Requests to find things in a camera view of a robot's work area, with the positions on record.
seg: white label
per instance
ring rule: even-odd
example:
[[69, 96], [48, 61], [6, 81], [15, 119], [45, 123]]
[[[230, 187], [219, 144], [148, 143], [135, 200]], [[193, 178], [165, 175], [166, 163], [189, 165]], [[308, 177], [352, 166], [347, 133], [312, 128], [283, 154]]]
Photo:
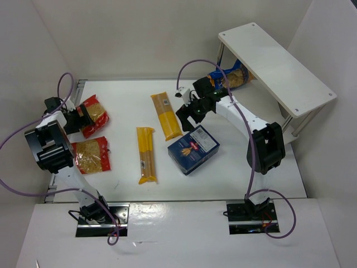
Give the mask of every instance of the white label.
[[201, 128], [199, 127], [190, 136], [200, 145], [200, 147], [205, 151], [210, 151], [214, 146], [217, 145], [214, 140]]

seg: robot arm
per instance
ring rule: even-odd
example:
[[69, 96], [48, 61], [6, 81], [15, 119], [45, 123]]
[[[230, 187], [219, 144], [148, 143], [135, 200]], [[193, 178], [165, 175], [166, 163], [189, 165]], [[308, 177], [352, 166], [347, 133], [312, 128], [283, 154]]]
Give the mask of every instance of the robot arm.
[[[60, 105], [58, 98], [45, 100], [47, 112], [51, 113]], [[97, 197], [107, 208], [104, 198], [85, 180], [74, 164], [74, 152], [67, 134], [78, 132], [82, 127], [92, 125], [84, 106], [80, 106], [83, 115], [76, 109], [62, 109], [44, 119], [35, 129], [25, 133], [25, 138], [33, 156], [42, 170], [56, 174], [69, 188], [79, 188]], [[111, 222], [106, 212], [92, 198], [77, 191], [74, 192], [79, 205], [80, 214], [87, 220], [104, 223]]]
[[[201, 78], [193, 84], [196, 94], [192, 94], [189, 88], [180, 88], [176, 92], [176, 97], [184, 100], [184, 105], [176, 112], [181, 121], [183, 131], [191, 131], [193, 125], [187, 120], [191, 117], [196, 123], [200, 123], [209, 111], [220, 114], [230, 121], [247, 138], [247, 161], [252, 167], [252, 150], [249, 145], [249, 135], [244, 121], [233, 106], [227, 89], [215, 90], [208, 78]], [[234, 102], [239, 106], [246, 117], [250, 129], [253, 131], [253, 141], [255, 143], [255, 180], [252, 191], [267, 189], [273, 178], [274, 168], [280, 165], [285, 157], [282, 130], [279, 124], [268, 122], [258, 118], [234, 97]], [[262, 209], [269, 198], [266, 192], [261, 192], [249, 198], [253, 204], [254, 211]]]

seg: pasta box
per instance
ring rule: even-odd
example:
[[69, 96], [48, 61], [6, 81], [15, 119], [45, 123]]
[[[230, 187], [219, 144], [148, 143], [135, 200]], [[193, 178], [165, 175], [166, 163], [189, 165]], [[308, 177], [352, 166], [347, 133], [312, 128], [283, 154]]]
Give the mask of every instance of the pasta box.
[[181, 171], [188, 175], [211, 158], [218, 148], [219, 143], [199, 125], [167, 149]]

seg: pasta package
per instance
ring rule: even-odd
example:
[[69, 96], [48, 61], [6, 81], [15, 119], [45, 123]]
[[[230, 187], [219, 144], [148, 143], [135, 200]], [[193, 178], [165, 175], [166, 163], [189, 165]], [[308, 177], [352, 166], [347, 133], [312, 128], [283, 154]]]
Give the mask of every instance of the pasta package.
[[74, 142], [75, 163], [82, 174], [110, 170], [108, 141], [105, 137]]
[[139, 184], [153, 181], [157, 183], [152, 145], [152, 132], [154, 129], [150, 127], [137, 127], [136, 131], [138, 135], [141, 169]]
[[[240, 60], [236, 60], [231, 69], [223, 71], [227, 76], [229, 88], [240, 87], [254, 79], [254, 75], [243, 65], [243, 63], [240, 62]], [[209, 73], [208, 78], [215, 89], [220, 89], [222, 87], [227, 88], [223, 74], [219, 70]]]
[[[86, 99], [83, 104], [87, 109], [90, 118], [94, 122], [93, 126], [86, 126], [82, 128], [83, 136], [85, 138], [89, 138], [91, 135], [96, 133], [96, 131], [100, 130], [108, 123], [109, 116], [104, 107], [98, 102], [96, 95], [93, 95], [90, 98]], [[80, 107], [77, 107], [77, 110], [82, 116], [83, 113]]]
[[166, 92], [151, 95], [152, 101], [157, 112], [158, 119], [165, 134], [165, 141], [177, 136], [182, 136], [182, 132], [177, 122], [175, 113], [172, 110], [170, 101]]

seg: food package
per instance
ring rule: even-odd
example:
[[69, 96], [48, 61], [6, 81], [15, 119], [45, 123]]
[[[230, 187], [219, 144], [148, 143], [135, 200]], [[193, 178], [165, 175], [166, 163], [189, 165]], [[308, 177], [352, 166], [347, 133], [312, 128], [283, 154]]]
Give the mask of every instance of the food package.
[[[89, 138], [96, 131], [100, 130], [109, 121], [109, 116], [104, 107], [98, 102], [96, 95], [91, 96], [83, 102], [85, 108], [88, 111], [90, 118], [93, 120], [95, 125], [86, 126], [82, 129], [83, 136]], [[83, 113], [80, 107], [77, 107], [79, 114], [82, 116]]]
[[[231, 69], [223, 70], [227, 76], [229, 88], [237, 88], [244, 85], [254, 79], [254, 75], [240, 62], [237, 60]], [[223, 74], [220, 70], [213, 71], [208, 74], [208, 78], [215, 89], [220, 89], [222, 87], [227, 88]]]
[[108, 141], [105, 137], [74, 142], [75, 163], [82, 174], [110, 170]]
[[166, 92], [151, 95], [157, 112], [158, 119], [165, 134], [165, 141], [168, 141], [177, 136], [182, 136], [182, 132], [177, 122], [175, 113], [172, 110], [170, 101]]
[[167, 149], [181, 171], [189, 175], [218, 152], [219, 146], [217, 140], [199, 125]]
[[136, 131], [138, 135], [141, 168], [139, 184], [153, 181], [157, 183], [152, 145], [152, 132], [154, 129], [150, 127], [137, 127]]

